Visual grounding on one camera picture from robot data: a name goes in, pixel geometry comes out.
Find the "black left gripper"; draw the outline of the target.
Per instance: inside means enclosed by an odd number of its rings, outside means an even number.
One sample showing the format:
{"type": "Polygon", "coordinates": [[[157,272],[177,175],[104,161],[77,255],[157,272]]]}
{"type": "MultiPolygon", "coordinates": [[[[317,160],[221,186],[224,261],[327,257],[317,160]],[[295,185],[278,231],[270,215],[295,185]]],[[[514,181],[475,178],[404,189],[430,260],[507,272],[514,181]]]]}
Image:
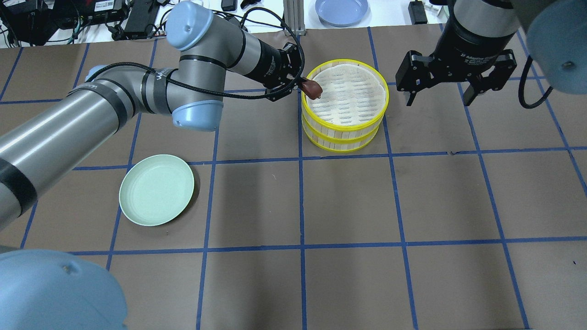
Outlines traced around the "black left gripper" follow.
{"type": "Polygon", "coordinates": [[[287,42],[281,49],[261,44],[259,82],[266,88],[266,99],[276,102],[290,95],[294,89],[308,91],[312,81],[303,77],[305,55],[299,43],[287,42]]]}

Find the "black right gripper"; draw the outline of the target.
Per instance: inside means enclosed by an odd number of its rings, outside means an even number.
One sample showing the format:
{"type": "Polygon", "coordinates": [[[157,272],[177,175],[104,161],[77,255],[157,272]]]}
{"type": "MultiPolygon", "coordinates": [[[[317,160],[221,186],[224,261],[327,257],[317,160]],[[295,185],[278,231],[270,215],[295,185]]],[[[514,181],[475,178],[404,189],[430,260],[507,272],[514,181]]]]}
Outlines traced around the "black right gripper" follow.
{"type": "Polygon", "coordinates": [[[514,52],[507,49],[514,33],[486,36],[450,18],[431,55],[414,50],[405,54],[395,75],[405,105],[411,106],[418,92],[439,83],[469,82],[463,94],[465,106],[480,94],[501,90],[517,67],[514,52]]]}

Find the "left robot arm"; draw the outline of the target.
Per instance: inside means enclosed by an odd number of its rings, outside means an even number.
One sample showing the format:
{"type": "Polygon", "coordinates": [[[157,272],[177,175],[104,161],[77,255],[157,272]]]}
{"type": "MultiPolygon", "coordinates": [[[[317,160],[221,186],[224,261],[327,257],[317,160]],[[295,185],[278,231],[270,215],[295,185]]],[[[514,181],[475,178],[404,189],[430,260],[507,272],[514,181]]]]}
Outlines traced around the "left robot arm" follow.
{"type": "MultiPolygon", "coordinates": [[[[170,116],[183,129],[212,132],[226,72],[261,83],[263,99],[300,88],[316,99],[321,87],[303,77],[296,40],[276,49],[191,1],[166,22],[167,41],[180,52],[178,69],[119,62],[90,70],[86,81],[54,106],[1,138],[1,228],[32,208],[137,113],[170,116]]],[[[1,247],[3,330],[125,330],[123,291],[105,268],[71,253],[1,247]]]]}

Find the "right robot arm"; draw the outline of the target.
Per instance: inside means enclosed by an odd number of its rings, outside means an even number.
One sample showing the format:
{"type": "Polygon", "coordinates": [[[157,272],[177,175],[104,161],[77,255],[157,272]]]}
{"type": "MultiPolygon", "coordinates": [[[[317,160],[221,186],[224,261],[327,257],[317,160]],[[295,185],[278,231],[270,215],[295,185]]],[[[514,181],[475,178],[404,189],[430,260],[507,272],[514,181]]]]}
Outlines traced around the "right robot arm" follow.
{"type": "Polygon", "coordinates": [[[518,99],[538,107],[557,90],[587,90],[586,10],[584,0],[434,0],[446,6],[447,24],[431,55],[410,50],[395,75],[396,88],[411,106],[418,92],[440,83],[468,82],[463,101],[501,90],[518,63],[507,44],[520,29],[527,59],[518,99]]]}

